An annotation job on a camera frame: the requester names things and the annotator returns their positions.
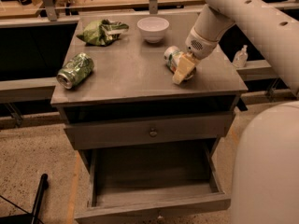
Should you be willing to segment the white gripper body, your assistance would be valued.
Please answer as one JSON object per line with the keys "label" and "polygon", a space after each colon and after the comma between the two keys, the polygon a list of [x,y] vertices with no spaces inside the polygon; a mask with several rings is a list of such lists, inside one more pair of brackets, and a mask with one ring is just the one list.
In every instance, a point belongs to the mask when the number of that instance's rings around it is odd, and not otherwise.
{"label": "white gripper body", "polygon": [[204,39],[196,33],[195,27],[193,27],[185,40],[185,45],[188,52],[192,53],[198,60],[203,60],[216,48],[217,42]]}

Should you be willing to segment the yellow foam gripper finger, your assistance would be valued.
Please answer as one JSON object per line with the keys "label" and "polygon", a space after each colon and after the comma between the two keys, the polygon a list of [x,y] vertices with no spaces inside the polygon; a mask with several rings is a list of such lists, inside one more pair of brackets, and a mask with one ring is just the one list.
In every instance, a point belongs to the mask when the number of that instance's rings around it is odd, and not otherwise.
{"label": "yellow foam gripper finger", "polygon": [[179,85],[182,81],[193,77],[196,71],[196,65],[200,63],[191,53],[180,52],[175,56],[176,70],[172,77],[175,84]]}

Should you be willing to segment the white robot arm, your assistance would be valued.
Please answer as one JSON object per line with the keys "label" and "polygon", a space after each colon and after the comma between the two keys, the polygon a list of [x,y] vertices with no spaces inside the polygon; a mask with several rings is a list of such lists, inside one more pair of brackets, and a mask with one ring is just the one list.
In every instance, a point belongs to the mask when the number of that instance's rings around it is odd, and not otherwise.
{"label": "white robot arm", "polygon": [[[205,0],[186,38],[207,57],[237,25],[293,94],[299,92],[299,22],[262,0]],[[299,224],[299,103],[257,115],[240,137],[231,194],[232,224]]]}

